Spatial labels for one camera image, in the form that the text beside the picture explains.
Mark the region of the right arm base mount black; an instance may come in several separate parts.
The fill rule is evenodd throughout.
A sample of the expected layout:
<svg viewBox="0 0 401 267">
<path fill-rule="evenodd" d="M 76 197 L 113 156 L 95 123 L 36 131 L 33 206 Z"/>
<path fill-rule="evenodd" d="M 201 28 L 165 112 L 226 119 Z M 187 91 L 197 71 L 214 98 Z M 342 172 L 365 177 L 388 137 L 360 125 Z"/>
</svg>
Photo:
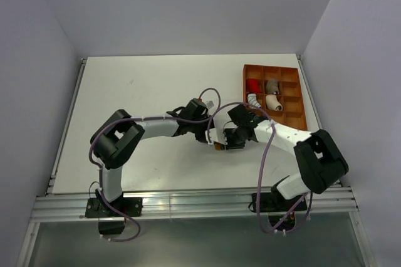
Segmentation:
<svg viewBox="0 0 401 267">
<path fill-rule="evenodd" d="M 288 209 L 290 209 L 296 201 L 301 198 L 301 195 L 298 195 L 290 200 L 286 200 L 282 198 L 280 195 L 276 195 L 272 192 L 262 192 L 260 196 L 260 211 L 265 213 L 272 212 L 283 212 L 286 213 Z M 282 230 L 290 230 L 293 229 L 296 225 L 296 216 L 295 211 L 307 211 L 306 200 L 303 199 L 293 212 L 283 221 L 283 223 L 278 227 L 279 231 Z"/>
</svg>

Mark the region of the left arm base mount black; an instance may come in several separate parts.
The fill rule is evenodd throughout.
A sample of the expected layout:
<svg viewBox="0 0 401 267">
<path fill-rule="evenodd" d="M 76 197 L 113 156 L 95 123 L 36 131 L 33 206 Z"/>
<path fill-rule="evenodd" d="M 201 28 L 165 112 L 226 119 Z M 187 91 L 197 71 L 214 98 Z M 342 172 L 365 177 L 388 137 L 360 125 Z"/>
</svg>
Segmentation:
<svg viewBox="0 0 401 267">
<path fill-rule="evenodd" d="M 139 217 L 142 214 L 142 197 L 119 197 L 110 205 L 114 210 L 118 210 L 130 217 Z M 110 209 L 101 197 L 89 198 L 86 204 L 85 217 L 87 219 L 105 219 L 111 217 L 121 217 L 117 212 Z M 99 221 L 98 231 L 106 236 L 117 236 L 123 233 L 126 219 L 123 221 Z"/>
</svg>

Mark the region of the mustard yellow sock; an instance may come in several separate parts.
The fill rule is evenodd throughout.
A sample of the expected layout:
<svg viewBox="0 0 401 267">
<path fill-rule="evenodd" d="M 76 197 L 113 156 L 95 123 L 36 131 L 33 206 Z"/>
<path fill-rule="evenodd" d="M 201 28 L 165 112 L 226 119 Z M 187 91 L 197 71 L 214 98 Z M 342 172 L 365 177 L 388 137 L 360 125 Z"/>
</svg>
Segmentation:
<svg viewBox="0 0 401 267">
<path fill-rule="evenodd" d="M 214 148 L 217 151 L 222 151 L 222 150 L 226 150 L 226 146 L 224 144 L 220 144 L 220 143 L 215 143 L 214 144 Z"/>
</svg>

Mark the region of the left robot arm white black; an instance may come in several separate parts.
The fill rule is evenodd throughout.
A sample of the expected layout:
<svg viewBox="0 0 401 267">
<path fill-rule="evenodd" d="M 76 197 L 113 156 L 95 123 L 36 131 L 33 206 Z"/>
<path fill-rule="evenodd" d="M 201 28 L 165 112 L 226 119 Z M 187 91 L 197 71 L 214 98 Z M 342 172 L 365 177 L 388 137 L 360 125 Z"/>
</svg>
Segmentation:
<svg viewBox="0 0 401 267">
<path fill-rule="evenodd" d="M 156 137 L 178 137 L 187 133 L 205 143 L 209 107 L 199 98 L 163 116 L 133 118 L 124 109 L 117 110 L 96 133 L 90 143 L 90 162 L 99 170 L 96 197 L 100 210 L 116 216 L 124 210 L 122 169 L 140 141 Z"/>
</svg>

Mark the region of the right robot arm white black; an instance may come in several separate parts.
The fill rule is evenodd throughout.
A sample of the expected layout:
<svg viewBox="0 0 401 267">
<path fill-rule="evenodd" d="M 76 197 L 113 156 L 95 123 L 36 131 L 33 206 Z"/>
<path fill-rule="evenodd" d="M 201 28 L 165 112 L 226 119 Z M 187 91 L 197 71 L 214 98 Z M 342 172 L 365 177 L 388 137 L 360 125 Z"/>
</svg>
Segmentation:
<svg viewBox="0 0 401 267">
<path fill-rule="evenodd" d="M 229 149 L 241 149 L 253 141 L 273 145 L 296 158 L 298 171 L 272 188 L 271 203 L 277 210 L 287 209 L 298 195 L 323 193 L 349 171 L 336 143 L 323 129 L 309 132 L 288 127 L 256 115 L 244 105 L 235 106 L 228 115 L 236 126 L 224 130 Z"/>
</svg>

